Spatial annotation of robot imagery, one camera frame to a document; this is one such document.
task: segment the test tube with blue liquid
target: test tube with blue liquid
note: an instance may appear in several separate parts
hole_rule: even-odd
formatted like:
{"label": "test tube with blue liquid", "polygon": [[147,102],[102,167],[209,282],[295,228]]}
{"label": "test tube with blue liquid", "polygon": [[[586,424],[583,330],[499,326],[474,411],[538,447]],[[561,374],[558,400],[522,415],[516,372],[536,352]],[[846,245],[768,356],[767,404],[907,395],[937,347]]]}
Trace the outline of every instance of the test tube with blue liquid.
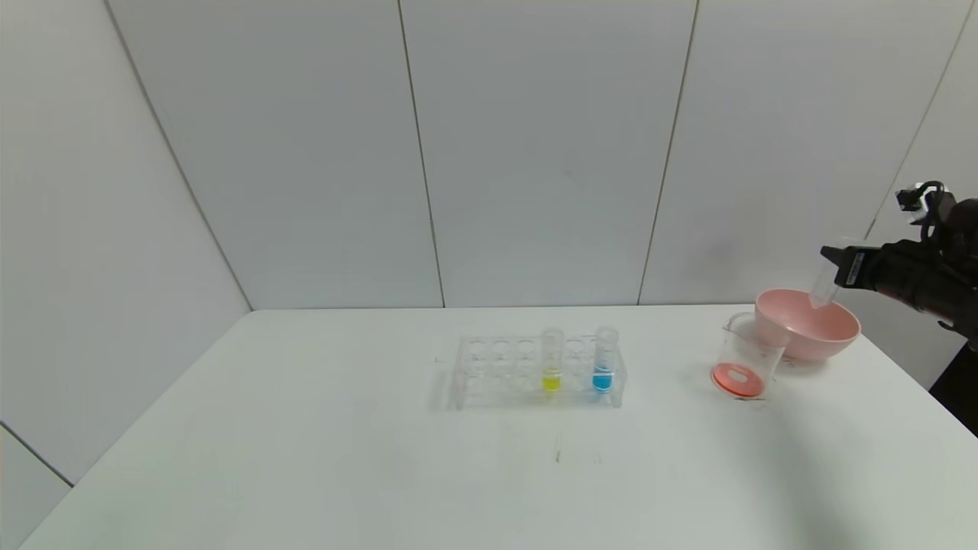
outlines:
{"label": "test tube with blue liquid", "polygon": [[618,358],[618,331],[600,327],[595,334],[595,373],[592,384],[598,393],[611,391],[615,361]]}

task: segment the measuring cup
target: measuring cup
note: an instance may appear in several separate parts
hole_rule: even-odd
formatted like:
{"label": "measuring cup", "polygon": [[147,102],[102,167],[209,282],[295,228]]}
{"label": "measuring cup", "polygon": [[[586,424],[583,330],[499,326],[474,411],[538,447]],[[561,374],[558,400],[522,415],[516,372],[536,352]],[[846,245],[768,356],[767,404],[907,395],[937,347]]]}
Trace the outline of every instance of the measuring cup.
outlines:
{"label": "measuring cup", "polygon": [[760,397],[789,338],[781,325],[765,323],[759,328],[753,313],[738,313],[724,325],[724,345],[710,377],[717,388],[734,397]]}

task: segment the pink bowl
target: pink bowl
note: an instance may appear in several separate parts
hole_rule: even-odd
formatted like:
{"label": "pink bowl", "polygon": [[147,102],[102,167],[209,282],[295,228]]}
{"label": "pink bowl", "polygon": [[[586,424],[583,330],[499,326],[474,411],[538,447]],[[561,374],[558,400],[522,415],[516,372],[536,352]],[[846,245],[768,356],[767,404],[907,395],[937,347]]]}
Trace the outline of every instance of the pink bowl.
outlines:
{"label": "pink bowl", "polygon": [[754,302],[754,314],[760,330],[772,323],[788,329],[791,334],[784,355],[794,359],[827,359],[845,349],[862,330],[852,311],[836,302],[815,309],[807,292],[792,289],[764,291]]}

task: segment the white table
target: white table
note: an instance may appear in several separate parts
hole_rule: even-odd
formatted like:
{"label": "white table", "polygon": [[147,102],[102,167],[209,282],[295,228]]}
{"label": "white table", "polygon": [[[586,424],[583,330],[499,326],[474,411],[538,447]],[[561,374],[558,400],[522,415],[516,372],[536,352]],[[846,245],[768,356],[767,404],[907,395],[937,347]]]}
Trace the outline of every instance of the white table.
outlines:
{"label": "white table", "polygon": [[[725,396],[740,310],[252,313],[23,550],[978,548],[978,440],[862,338]],[[458,336],[601,324],[623,408],[446,408]]]}

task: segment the test tube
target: test tube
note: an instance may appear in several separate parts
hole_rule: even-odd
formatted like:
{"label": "test tube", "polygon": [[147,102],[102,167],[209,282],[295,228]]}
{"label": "test tube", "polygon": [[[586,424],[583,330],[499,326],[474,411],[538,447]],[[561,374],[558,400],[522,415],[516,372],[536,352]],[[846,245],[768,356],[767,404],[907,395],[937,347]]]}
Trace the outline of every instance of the test tube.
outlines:
{"label": "test tube", "polygon": [[618,357],[618,331],[600,327],[595,334],[595,375],[592,384],[598,393],[611,391],[615,360]]}
{"label": "test tube", "polygon": [[563,331],[561,329],[547,329],[541,336],[541,350],[543,352],[543,386],[547,393],[556,393],[560,390],[560,361],[563,357]]}

